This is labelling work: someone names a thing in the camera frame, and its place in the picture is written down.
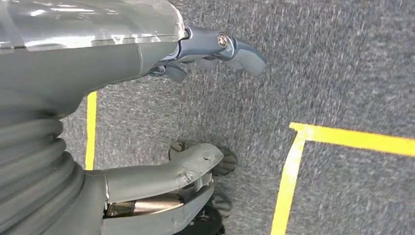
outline flexible hose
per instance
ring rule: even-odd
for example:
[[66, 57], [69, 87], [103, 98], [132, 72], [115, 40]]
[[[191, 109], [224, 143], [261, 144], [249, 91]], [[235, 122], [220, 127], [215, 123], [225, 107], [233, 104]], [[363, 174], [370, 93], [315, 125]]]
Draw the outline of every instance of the flexible hose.
[[0, 234], [38, 235], [78, 197], [84, 172], [53, 119], [0, 127]]

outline yellow tape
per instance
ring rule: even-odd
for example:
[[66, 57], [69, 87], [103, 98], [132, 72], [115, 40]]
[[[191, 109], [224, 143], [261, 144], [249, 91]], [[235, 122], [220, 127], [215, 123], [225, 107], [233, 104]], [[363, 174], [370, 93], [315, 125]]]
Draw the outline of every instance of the yellow tape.
[[87, 98], [87, 154], [85, 157], [85, 170], [93, 169], [93, 160], [95, 158], [96, 97], [97, 92], [92, 92]]
[[271, 235], [284, 235], [287, 229], [304, 144], [304, 136], [297, 133], [282, 170]]
[[285, 235], [305, 141], [344, 145], [415, 157], [414, 139], [294, 122], [290, 124], [290, 128], [297, 131], [297, 136], [282, 170], [271, 235]]
[[290, 128], [304, 133], [306, 141], [370, 149], [415, 157], [415, 140], [380, 134], [335, 129], [292, 122]]

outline gray carpet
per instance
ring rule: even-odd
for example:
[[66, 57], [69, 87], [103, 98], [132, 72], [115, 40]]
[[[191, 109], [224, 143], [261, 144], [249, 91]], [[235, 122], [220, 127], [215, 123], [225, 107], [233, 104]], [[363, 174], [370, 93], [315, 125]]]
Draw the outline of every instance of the gray carpet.
[[[268, 235], [290, 122], [415, 138], [412, 1], [171, 2], [186, 23], [257, 46], [267, 70], [191, 65], [182, 84], [144, 78], [101, 90], [96, 168], [162, 163], [176, 140], [226, 146], [239, 158], [234, 174], [216, 180], [234, 202], [227, 234]], [[79, 162], [85, 107], [64, 120]], [[413, 158], [307, 143], [287, 234], [411, 234], [414, 169]]]

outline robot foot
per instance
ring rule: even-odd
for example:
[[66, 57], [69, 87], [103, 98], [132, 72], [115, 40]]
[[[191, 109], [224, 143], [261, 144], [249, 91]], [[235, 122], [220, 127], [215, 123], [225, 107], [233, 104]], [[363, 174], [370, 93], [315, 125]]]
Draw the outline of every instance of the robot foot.
[[[194, 144], [188, 144], [186, 142], [174, 142], [170, 146], [169, 149], [169, 159], [175, 159], [178, 156], [178, 153], [185, 151], [186, 149], [190, 148]], [[222, 152], [223, 159], [220, 161], [218, 165], [216, 165], [211, 172], [214, 175], [228, 175], [231, 172], [234, 172], [236, 169], [236, 157], [235, 155], [227, 148], [218, 147], [218, 149]]]

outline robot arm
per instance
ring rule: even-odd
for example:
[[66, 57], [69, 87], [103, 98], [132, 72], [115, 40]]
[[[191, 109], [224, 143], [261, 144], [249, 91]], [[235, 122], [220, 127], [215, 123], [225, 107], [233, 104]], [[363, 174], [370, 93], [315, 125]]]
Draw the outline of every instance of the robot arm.
[[199, 144], [165, 165], [84, 171], [57, 138], [59, 119], [108, 84], [181, 81], [180, 63], [252, 74], [248, 43], [185, 26], [165, 0], [0, 1], [0, 234], [171, 235], [213, 193], [223, 158]]

